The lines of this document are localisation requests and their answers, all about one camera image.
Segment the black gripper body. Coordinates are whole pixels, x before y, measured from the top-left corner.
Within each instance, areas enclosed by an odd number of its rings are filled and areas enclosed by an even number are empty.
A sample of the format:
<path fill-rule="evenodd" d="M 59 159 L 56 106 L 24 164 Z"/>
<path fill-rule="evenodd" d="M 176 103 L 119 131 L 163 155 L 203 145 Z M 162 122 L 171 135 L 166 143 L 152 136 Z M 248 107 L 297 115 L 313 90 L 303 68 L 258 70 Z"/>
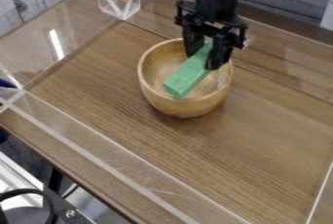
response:
<path fill-rule="evenodd" d="M 232 48 L 243 49 L 248 24 L 236 14 L 238 0 L 178 0 L 175 2 L 175 23 L 198 26 L 204 38 L 230 33 Z"/>

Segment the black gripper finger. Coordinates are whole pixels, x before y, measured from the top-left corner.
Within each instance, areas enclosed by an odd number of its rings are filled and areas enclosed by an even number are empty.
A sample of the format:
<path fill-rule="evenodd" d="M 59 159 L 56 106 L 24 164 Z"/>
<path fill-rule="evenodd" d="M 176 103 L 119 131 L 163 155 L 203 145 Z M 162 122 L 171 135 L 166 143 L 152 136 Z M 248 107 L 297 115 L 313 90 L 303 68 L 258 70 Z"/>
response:
<path fill-rule="evenodd" d="M 182 25 L 182 37 L 187 56 L 194 55 L 204 45 L 202 29 L 191 24 Z"/>
<path fill-rule="evenodd" d="M 212 40 L 212 47 L 208 51 L 206 68 L 218 70 L 228 61 L 232 52 L 232 37 L 230 33 L 216 34 Z"/>

